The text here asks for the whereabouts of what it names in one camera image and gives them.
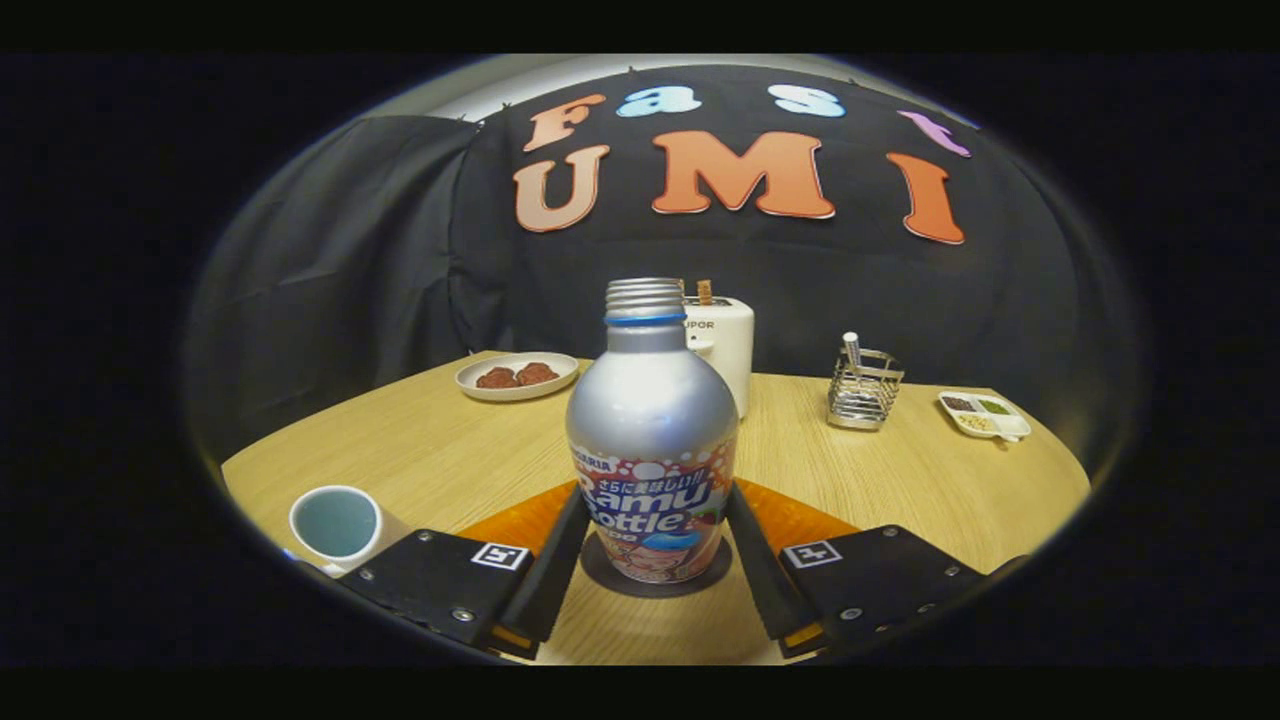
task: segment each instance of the mug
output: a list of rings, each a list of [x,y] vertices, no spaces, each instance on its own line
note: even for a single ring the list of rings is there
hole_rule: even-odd
[[[307,491],[289,509],[289,529],[307,550],[328,561],[320,568],[342,577],[410,533],[369,493],[348,486]]]

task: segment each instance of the white plate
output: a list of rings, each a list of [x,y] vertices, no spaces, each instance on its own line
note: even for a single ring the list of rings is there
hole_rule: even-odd
[[[511,372],[518,373],[530,363],[547,363],[547,366],[550,368],[552,372],[559,374],[559,377],[535,386],[508,388],[476,387],[476,380],[494,368],[511,368]],[[576,357],[561,355],[559,352],[517,352],[515,355],[503,355],[500,357],[489,357],[488,360],[472,363],[458,370],[458,374],[453,377],[453,382],[458,383],[462,392],[476,400],[511,402],[513,400],[529,400],[530,397],[541,397],[544,395],[553,393],[557,389],[572,383],[576,377]]]
[[[963,400],[969,405],[972,405],[974,410],[972,413],[965,410],[956,410],[950,405],[947,405],[946,402],[947,397]],[[1009,411],[1009,414],[1000,415],[997,413],[989,413],[986,407],[982,406],[983,400],[1004,407],[1005,410]],[[938,402],[941,402],[942,409],[946,410],[948,415],[951,415],[951,419],[955,421],[956,427],[960,428],[960,432],[965,434],[982,438],[1000,437],[1012,442],[1018,442],[1019,439],[1032,434],[1030,423],[1028,423],[1027,418],[1023,418],[1021,414],[1018,413],[1018,409],[1014,407],[1007,400],[1002,400],[1000,397],[992,397],[989,395],[973,395],[968,392],[940,392]],[[991,423],[993,429],[980,430],[978,428],[970,428],[969,425],[965,425],[964,423],[960,421],[960,418],[965,415],[970,415],[974,418],[983,418],[988,423]]]

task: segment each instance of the wire basket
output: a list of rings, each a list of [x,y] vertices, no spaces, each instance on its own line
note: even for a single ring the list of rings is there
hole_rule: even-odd
[[[897,398],[904,370],[887,352],[863,350],[856,368],[841,348],[827,391],[827,421],[841,428],[877,430]]]

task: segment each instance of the silver bottle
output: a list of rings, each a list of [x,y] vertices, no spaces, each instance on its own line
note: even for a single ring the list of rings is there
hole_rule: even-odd
[[[684,322],[678,281],[611,282],[607,350],[579,378],[566,419],[605,552],[646,583],[678,583],[708,568],[733,482],[733,395],[689,350]]]

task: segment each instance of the letter m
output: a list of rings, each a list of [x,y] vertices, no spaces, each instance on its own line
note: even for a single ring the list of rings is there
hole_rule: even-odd
[[[765,181],[755,206],[771,215],[829,218],[836,206],[822,196],[814,152],[817,137],[794,132],[767,132],[741,156],[705,131],[668,132],[653,138],[667,151],[667,188],[653,201],[658,213],[701,213],[712,201],[698,191],[698,178],[716,197],[737,211],[751,191]]]

